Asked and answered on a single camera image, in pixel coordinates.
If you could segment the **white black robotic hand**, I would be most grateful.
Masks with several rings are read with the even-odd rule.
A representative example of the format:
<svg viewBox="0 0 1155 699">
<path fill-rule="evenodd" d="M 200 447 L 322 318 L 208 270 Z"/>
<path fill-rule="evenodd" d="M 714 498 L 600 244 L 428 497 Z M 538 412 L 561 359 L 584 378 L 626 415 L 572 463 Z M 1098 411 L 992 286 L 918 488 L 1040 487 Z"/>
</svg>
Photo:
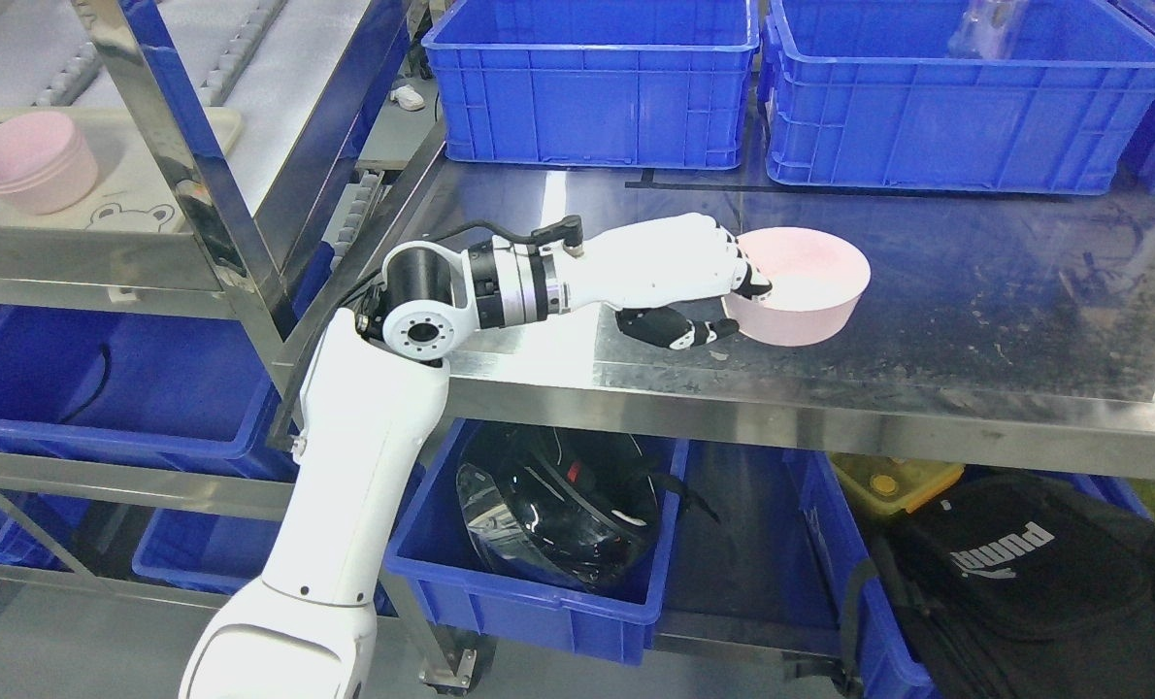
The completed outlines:
<svg viewBox="0 0 1155 699">
<path fill-rule="evenodd" d="M 709 345 L 739 330 L 735 319 L 696 321 L 675 304 L 729 293 L 763 302 L 773 291 L 736 236 L 701 213 L 614 226 L 586 241 L 579 256 L 558 251 L 552 263 L 564 313 L 605 305 L 614 308 L 623 335 L 670 350 Z"/>
</svg>

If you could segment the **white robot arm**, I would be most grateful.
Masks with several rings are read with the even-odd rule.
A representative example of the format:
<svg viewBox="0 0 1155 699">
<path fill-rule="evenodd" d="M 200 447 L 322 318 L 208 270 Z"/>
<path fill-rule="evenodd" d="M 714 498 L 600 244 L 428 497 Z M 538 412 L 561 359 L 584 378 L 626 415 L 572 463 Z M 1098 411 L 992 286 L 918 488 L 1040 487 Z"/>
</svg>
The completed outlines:
<svg viewBox="0 0 1155 699">
<path fill-rule="evenodd" d="M 214 615 L 182 698 L 357 698 L 372 669 L 383 553 L 422 444 L 439 424 L 445 363 L 477 330 L 568 307 L 554 247 L 582 256 L 578 216 L 528 235 L 480 221 L 456 252 L 408 241 L 326 319 L 295 404 L 299 473 L 261 574 Z"/>
</svg>

